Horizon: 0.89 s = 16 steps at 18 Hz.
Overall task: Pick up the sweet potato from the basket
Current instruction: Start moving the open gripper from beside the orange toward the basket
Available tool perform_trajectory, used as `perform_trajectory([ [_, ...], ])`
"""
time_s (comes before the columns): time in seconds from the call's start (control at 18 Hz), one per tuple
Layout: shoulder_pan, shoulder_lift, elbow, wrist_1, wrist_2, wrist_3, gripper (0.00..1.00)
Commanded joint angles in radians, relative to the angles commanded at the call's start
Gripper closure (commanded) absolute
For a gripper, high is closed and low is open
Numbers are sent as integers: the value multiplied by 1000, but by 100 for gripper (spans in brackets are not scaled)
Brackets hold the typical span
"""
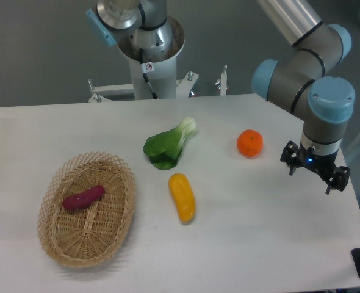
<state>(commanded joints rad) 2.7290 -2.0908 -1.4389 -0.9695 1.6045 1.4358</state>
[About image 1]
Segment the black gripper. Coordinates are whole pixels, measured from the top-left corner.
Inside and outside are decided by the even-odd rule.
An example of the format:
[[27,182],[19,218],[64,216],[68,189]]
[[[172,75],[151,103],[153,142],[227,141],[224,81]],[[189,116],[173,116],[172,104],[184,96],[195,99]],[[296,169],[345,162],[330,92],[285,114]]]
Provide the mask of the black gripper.
[[288,141],[281,153],[280,161],[289,168],[289,175],[293,175],[298,167],[316,173],[326,183],[325,193],[332,190],[344,191],[350,178],[350,168],[347,166],[336,167],[337,151],[329,155],[315,154],[311,148],[305,149],[302,144],[298,146],[293,141]]

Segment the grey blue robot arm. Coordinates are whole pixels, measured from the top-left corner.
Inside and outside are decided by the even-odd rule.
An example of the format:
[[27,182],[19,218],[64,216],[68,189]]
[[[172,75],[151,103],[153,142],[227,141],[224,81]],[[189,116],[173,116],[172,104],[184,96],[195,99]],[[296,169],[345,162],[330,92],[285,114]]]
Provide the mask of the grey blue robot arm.
[[[281,161],[291,172],[303,167],[326,183],[345,189],[350,170],[335,159],[353,113],[355,90],[328,75],[351,49],[350,34],[325,25],[307,1],[260,1],[260,7],[292,45],[287,62],[263,61],[253,74],[254,93],[303,121],[299,144],[288,142]],[[167,15],[165,1],[98,1],[86,11],[92,31],[129,59],[136,99],[187,98],[196,81],[175,78],[176,56],[184,46],[180,25]]]

